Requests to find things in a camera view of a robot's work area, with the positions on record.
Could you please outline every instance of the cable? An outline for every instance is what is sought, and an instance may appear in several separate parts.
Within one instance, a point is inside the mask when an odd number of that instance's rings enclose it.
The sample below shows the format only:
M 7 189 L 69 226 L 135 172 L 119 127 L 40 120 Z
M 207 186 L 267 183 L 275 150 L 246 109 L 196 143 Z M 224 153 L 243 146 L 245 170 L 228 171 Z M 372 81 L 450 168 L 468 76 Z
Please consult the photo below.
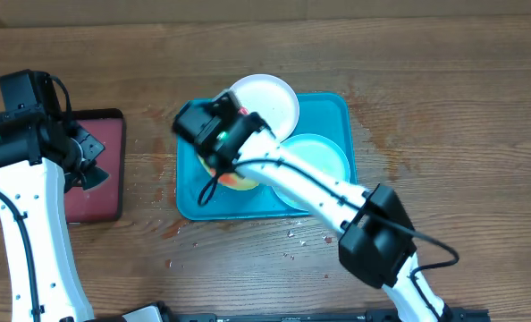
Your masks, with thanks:
M 27 233 L 27 228 L 25 227 L 25 223 L 23 222 L 24 217 L 20 214 L 19 210 L 12 203 L 12 201 L 9 200 L 9 198 L 7 198 L 1 191 L 0 191 L 0 200 L 2 200 L 3 203 L 9 208 L 9 210 L 11 210 L 13 214 L 13 219 L 15 219 L 15 222 L 17 223 L 19 227 L 21 239 L 23 240 L 23 248 L 25 249 L 25 259 L 27 260 L 27 271 L 29 274 L 29 290 L 31 293 L 31 307 L 32 307 L 31 314 L 33 315 L 33 321 L 39 322 L 41 321 L 41 310 L 39 307 L 37 277 L 35 275 L 35 263 L 33 260 L 33 251 L 31 250 L 30 237 Z
M 71 99 L 69 98 L 69 91 L 67 90 L 63 82 L 59 80 L 57 76 L 49 76 L 49 78 L 53 80 L 55 83 L 57 83 L 57 85 L 59 85 L 59 87 L 61 88 L 61 90 L 63 91 L 65 95 L 66 108 L 65 108 L 65 119 L 63 121 L 63 127 L 66 131 L 68 131 L 69 126 L 71 126 L 71 121 L 72 121 L 72 107 L 71 107 Z
M 198 204 L 200 206 L 205 206 L 208 203 L 208 201 L 214 196 L 215 188 L 216 188 L 216 186 L 218 184 L 218 179 L 220 178 L 220 176 L 222 176 L 222 174 L 224 174 L 226 172 L 233 172 L 237 167 L 240 167 L 242 165 L 251 165 L 251 164 L 276 164 L 278 166 L 279 165 L 287 166 L 291 170 L 297 172 L 298 174 L 301 174 L 306 179 L 310 180 L 312 183 L 314 183 L 316 186 L 318 186 L 319 188 L 321 188 L 325 192 L 329 193 L 329 195 L 331 197 L 338 199 L 341 203 L 343 203 L 347 207 L 355 209 L 357 211 L 360 211 L 361 208 L 362 208 L 362 207 L 360 207 L 358 205 L 355 205 L 354 203 L 351 203 L 344 196 L 340 196 L 338 193 L 336 193 L 335 191 L 331 190 L 329 187 L 327 187 L 326 185 L 324 185 L 323 183 L 318 181 L 311 174 L 308 174 L 307 172 L 303 171 L 301 168 L 299 168 L 299 167 L 297 167 L 295 165 L 292 165 L 290 163 L 287 163 L 287 162 L 285 162 L 282 159 L 266 159 L 266 158 L 255 158 L 255 159 L 240 161 L 240 162 L 236 163 L 235 165 L 232 165 L 232 168 L 230 168 L 230 169 L 227 169 L 225 171 L 224 170 L 216 171 L 215 176 L 213 176 L 212 179 L 210 179 L 210 181 L 206 184 L 206 186 L 204 186 L 204 188 L 200 192 L 200 195 L 198 196 Z M 208 190 L 208 188 L 210 186 L 212 186 L 212 190 L 210 191 L 210 194 L 209 194 L 208 198 L 205 200 L 205 202 L 202 203 L 201 201 L 202 201 L 204 195 L 206 194 L 206 191 Z M 410 281 L 413 283 L 413 285 L 417 289 L 418 294 L 420 295 L 420 297 L 423 300 L 423 302 L 425 303 L 425 305 L 433 312 L 434 317 L 438 321 L 440 321 L 441 320 L 440 315 L 438 314 L 438 312 L 436 312 L 436 309 L 434 309 L 433 305 L 426 298 L 425 294 L 423 293 L 423 291 L 421 290 L 420 286 L 417 283 L 417 273 L 418 272 L 422 272 L 424 270 L 428 270 L 428 269 L 435 269 L 435 268 L 449 267 L 449 266 L 456 265 L 459 262 L 459 260 L 460 260 L 459 253 L 455 249 L 453 249 L 451 246 L 449 246 L 449 245 L 443 243 L 442 241 L 439 241 L 439 240 L 437 240 L 437 239 L 435 239 L 435 238 L 433 238 L 431 236 L 428 236 L 428 235 L 426 235 L 424 233 L 420 233 L 420 232 L 417 232 L 415 230 L 409 229 L 409 228 L 407 228 L 407 227 L 405 227 L 403 225 L 399 225 L 397 223 L 394 223 L 393 221 L 385 219 L 385 218 L 383 218 L 381 216 L 374 215 L 372 213 L 368 213 L 367 212 L 366 215 L 368 215 L 371 219 L 374 219 L 375 221 L 379 222 L 380 224 L 387 225 L 390 228 L 392 228 L 392 229 L 394 229 L 394 230 L 396 230 L 398 232 L 405 233 L 405 234 L 407 234 L 409 236 L 412 236 L 414 238 L 418 238 L 418 239 L 423 240 L 425 242 L 432 243 L 434 246 L 437 246 L 437 247 L 440 247 L 443 250 L 446 250 L 447 252 L 449 252 L 453 256 L 453 259 L 451 259 L 451 260 L 447 260 L 447 261 L 439 262 L 439 263 L 434 263 L 434 264 L 429 264 L 429 265 L 419 266 L 419 267 L 413 269 L 410 272 L 410 276 L 409 276 Z

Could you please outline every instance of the wood grain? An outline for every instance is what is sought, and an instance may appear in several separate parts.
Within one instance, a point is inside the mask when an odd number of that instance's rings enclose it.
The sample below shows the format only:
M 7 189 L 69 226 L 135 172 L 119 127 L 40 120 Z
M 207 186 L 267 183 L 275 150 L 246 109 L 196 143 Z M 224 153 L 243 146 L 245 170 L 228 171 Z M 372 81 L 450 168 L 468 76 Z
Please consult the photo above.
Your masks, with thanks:
M 182 313 L 391 307 L 314 218 L 189 223 L 176 209 L 172 117 L 265 72 L 345 97 L 359 180 L 390 184 L 419 230 L 460 251 L 426 274 L 439 295 L 531 321 L 531 16 L 0 30 L 0 75 L 24 68 L 59 75 L 77 109 L 127 117 L 122 219 L 70 229 L 98 315 L 154 300 Z M 446 257 L 419 246 L 423 263 Z M 11 298 L 0 227 L 0 321 Z
M 531 0 L 0 0 L 0 28 L 531 14 Z

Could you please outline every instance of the wooden tabletop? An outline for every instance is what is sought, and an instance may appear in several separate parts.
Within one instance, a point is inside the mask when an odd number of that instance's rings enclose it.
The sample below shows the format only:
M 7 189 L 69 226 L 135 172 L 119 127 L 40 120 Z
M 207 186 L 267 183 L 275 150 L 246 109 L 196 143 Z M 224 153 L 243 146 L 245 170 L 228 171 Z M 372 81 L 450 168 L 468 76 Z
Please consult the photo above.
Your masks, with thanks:
M 438 295 L 531 321 L 531 16 L 0 30 L 0 75 L 25 68 L 60 76 L 75 109 L 126 115 L 122 219 L 70 228 L 97 315 L 156 300 L 180 313 L 392 306 L 341 267 L 315 218 L 177 210 L 172 117 L 263 72 L 347 100 L 359 181 L 391 185 L 418 230 L 460 252 L 426 273 Z M 422 263 L 447 258 L 418 245 Z M 0 321 L 11 300 L 0 226 Z

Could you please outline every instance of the plastic tray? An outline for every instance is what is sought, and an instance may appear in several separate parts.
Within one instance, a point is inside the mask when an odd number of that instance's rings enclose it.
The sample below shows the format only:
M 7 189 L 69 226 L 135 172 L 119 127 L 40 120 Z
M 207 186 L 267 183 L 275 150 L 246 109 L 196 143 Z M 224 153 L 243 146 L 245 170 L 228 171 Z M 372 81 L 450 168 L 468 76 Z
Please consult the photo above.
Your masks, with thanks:
M 357 183 L 357 168 L 347 104 L 334 93 L 298 94 L 299 121 L 293 135 L 314 133 L 335 142 L 349 160 L 351 179 Z M 263 184 L 249 191 L 235 191 L 218 185 L 215 195 L 204 207 L 198 195 L 210 180 L 210 174 L 198 161 L 194 148 L 178 139 L 176 161 L 176 206 L 190 220 L 230 220 L 306 216 L 307 211 L 285 205 L 271 187 Z

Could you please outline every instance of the wall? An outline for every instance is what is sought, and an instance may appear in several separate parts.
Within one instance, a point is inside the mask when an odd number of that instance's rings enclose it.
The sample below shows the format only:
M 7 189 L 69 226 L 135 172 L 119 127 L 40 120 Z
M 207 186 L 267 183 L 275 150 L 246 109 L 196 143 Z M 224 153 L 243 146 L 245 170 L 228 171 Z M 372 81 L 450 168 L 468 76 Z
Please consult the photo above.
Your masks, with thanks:
M 0 0 L 0 28 L 492 14 L 531 0 Z

